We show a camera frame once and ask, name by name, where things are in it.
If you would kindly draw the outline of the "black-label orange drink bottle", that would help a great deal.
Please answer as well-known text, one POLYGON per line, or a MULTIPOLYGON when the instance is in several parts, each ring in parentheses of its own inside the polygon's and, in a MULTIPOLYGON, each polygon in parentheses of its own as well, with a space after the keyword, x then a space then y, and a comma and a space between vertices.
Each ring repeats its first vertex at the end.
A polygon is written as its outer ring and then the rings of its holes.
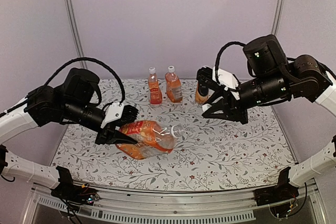
POLYGON ((198 104, 204 104, 208 100, 209 88, 200 82, 197 83, 195 101, 198 104))

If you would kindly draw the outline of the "wide orange tea bottle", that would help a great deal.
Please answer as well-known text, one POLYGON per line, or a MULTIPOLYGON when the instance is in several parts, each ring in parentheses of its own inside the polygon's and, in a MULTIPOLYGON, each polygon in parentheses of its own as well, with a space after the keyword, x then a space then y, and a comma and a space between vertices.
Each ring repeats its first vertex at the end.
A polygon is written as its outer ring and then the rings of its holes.
POLYGON ((133 159, 146 159, 149 157, 169 154, 173 151, 176 141, 184 133, 180 124, 163 126, 155 121, 143 120, 122 126, 119 131, 137 143, 117 144, 116 147, 133 159))

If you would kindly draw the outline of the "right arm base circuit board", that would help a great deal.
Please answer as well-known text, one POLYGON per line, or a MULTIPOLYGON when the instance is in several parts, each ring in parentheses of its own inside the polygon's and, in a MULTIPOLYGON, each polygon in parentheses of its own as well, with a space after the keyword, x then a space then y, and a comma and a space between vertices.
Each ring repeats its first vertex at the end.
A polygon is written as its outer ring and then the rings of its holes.
POLYGON ((276 219, 288 218, 298 206, 298 199, 293 196, 287 203, 269 207, 269 211, 276 219))

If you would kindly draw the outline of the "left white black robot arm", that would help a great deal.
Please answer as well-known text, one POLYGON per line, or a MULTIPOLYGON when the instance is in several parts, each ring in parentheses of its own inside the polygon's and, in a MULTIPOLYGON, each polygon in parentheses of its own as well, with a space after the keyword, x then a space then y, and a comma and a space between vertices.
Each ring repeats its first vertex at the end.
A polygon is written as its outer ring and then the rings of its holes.
POLYGON ((25 131, 48 123, 79 124, 96 132, 96 144, 137 144, 118 129, 135 121, 138 109, 123 102, 103 109, 92 103, 94 94, 101 100, 100 78, 86 69, 72 68, 63 84, 41 86, 31 91, 13 108, 1 114, 1 176, 25 178, 50 189, 51 195, 79 205, 99 199, 88 184, 75 185, 69 169, 44 166, 10 152, 4 143, 25 131))

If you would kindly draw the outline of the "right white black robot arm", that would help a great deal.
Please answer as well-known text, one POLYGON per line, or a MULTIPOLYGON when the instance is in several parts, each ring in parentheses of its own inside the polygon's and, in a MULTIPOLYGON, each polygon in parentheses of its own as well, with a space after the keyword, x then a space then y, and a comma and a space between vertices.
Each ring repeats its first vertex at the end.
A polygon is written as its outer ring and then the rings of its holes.
MULTIPOLYGON (((242 45, 251 79, 244 83, 219 68, 202 67, 198 83, 213 91, 203 105, 207 119, 248 122, 248 109, 305 98, 335 114, 335 74, 310 55, 288 58, 274 35, 256 38, 242 45)), ((288 200, 299 195, 306 181, 335 167, 335 140, 302 163, 282 169, 274 186, 256 189, 258 206, 288 200)))

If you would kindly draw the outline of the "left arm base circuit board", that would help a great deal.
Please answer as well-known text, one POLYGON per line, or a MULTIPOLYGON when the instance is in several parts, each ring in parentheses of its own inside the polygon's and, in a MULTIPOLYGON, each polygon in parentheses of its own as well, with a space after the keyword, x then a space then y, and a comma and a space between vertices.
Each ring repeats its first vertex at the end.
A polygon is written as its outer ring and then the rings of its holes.
POLYGON ((76 205, 93 205, 100 197, 96 189, 89 183, 82 185, 71 185, 66 200, 76 205))

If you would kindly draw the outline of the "orange grey-label tea bottle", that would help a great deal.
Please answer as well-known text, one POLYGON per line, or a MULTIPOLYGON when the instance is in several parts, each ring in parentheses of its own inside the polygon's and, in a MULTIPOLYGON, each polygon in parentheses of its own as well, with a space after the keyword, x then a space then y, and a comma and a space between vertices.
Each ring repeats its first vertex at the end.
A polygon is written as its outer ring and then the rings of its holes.
POLYGON ((165 74, 166 94, 173 103, 179 103, 183 100, 182 86, 179 77, 175 73, 174 66, 168 67, 165 74))

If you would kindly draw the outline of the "slim red-label tea bottle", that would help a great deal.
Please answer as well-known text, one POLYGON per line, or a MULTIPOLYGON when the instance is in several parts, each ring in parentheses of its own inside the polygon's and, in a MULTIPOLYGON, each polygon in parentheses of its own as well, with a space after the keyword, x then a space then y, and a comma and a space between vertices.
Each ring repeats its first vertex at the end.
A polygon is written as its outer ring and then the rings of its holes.
POLYGON ((154 67, 149 68, 148 85, 149 85, 149 102, 153 105, 161 104, 162 92, 157 79, 156 69, 154 67))

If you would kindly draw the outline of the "floral patterned table mat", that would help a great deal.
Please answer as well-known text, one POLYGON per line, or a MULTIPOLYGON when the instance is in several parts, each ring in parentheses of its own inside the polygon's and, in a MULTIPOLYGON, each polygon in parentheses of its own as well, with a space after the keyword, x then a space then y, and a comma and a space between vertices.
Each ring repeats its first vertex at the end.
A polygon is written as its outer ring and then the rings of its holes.
POLYGON ((248 112, 248 123, 205 119, 195 102, 196 81, 183 80, 183 101, 164 98, 150 105, 144 79, 123 81, 126 103, 139 109, 139 120, 180 124, 184 135, 174 150, 135 160, 113 145, 97 145, 93 131, 70 125, 52 166, 70 170, 74 180, 92 185, 159 191, 210 191, 267 186, 296 159, 270 107, 248 112))

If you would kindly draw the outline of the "front aluminium rail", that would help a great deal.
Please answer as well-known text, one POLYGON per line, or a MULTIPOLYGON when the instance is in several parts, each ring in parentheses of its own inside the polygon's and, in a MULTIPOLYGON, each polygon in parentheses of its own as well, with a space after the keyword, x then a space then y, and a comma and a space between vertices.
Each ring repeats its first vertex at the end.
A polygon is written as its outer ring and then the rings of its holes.
POLYGON ((254 189, 173 192, 96 186, 100 199, 75 213, 33 185, 22 223, 328 223, 314 180, 299 189, 292 212, 281 201, 259 206, 254 189))

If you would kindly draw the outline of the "right aluminium frame post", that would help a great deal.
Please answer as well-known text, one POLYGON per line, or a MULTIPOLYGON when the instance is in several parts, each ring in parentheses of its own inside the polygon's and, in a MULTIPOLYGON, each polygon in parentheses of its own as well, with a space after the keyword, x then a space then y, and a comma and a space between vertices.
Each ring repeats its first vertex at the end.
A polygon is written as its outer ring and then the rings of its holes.
POLYGON ((281 22, 281 14, 284 8, 284 3, 285 3, 285 0, 276 1, 275 14, 274 14, 274 19, 273 19, 272 28, 271 28, 271 33, 275 36, 278 34, 278 31, 279 31, 280 22, 281 22))

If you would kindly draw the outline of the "aluminium frame post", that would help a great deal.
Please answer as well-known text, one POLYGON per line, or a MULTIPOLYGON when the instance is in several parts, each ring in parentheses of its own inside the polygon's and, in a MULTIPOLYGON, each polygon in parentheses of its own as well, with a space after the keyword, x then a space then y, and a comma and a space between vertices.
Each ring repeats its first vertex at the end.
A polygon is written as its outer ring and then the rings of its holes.
POLYGON ((276 1, 275 14, 274 14, 274 19, 273 19, 272 28, 271 28, 271 33, 275 36, 278 34, 278 31, 279 31, 280 22, 281 22, 281 14, 284 8, 284 3, 285 3, 285 0, 276 1))
POLYGON ((77 53, 77 57, 83 58, 85 56, 85 53, 84 53, 80 35, 79 35, 74 5, 72 3, 72 0, 64 0, 64 2, 65 2, 65 8, 66 8, 67 16, 68 16, 69 26, 70 26, 75 50, 77 53))

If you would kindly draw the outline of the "left aluminium frame post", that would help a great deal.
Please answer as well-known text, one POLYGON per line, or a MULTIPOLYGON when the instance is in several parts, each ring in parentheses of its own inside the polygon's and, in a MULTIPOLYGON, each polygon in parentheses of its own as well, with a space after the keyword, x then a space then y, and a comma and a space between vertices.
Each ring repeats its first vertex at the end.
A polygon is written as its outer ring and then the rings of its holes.
POLYGON ((67 16, 68 16, 69 26, 70 26, 75 50, 77 53, 77 57, 83 58, 85 56, 85 53, 84 53, 80 35, 79 35, 74 5, 72 3, 72 0, 64 0, 64 2, 65 2, 65 8, 66 8, 67 16))

